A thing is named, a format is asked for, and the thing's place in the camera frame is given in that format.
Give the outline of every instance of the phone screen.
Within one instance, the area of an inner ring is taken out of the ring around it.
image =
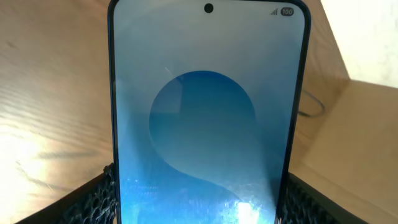
[[[274,223],[307,50],[303,7],[120,0],[109,16],[122,223]]]

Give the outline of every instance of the wooden table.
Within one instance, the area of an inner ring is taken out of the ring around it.
[[[348,82],[319,0],[304,88],[327,110]],[[102,0],[0,1],[0,223],[14,223],[113,161],[106,11]],[[303,98],[301,109],[316,110]],[[292,165],[325,117],[300,118]]]

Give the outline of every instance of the signal strength bars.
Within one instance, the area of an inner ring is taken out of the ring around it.
[[[271,13],[271,15],[278,15],[278,9],[273,10],[273,12]]]

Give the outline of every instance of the black cable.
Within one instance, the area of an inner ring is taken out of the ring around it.
[[[299,111],[298,115],[304,116],[306,118],[316,118],[316,117],[323,115],[326,112],[325,105],[320,100],[318,100],[318,98],[316,98],[315,96],[313,96],[311,93],[307,92],[306,90],[302,90],[302,92],[307,94],[309,97],[311,97],[313,100],[315,100],[320,105],[321,112],[316,113],[316,114],[308,114],[306,112]]]

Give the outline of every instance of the phone bezel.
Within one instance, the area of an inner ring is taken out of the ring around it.
[[[292,153],[295,125],[297,120],[297,115],[299,113],[299,103],[300,95],[302,90],[305,62],[307,58],[308,42],[310,39],[310,29],[311,29],[311,14],[304,2],[300,0],[240,0],[240,1],[262,1],[262,2],[284,2],[291,3],[299,7],[305,19],[305,27],[303,34],[303,42],[300,53],[300,61],[298,65],[297,81],[294,93],[293,110],[290,119],[289,135],[287,139],[284,167],[282,169],[282,177],[280,180],[279,196],[276,206],[276,220],[282,216],[282,206],[286,195],[286,185],[289,171],[290,155]],[[116,216],[118,223],[121,221],[121,204],[120,204],[120,184],[119,184],[119,157],[118,157],[118,130],[117,130],[117,118],[116,118],[116,84],[115,84],[115,67],[114,67],[114,36],[113,36],[113,13],[119,0],[111,0],[108,7],[108,44],[109,44],[109,79],[111,87],[111,116],[112,116],[112,139],[113,139],[113,159],[114,159],[114,176],[116,180],[116,198],[118,200],[118,205],[116,209]]]

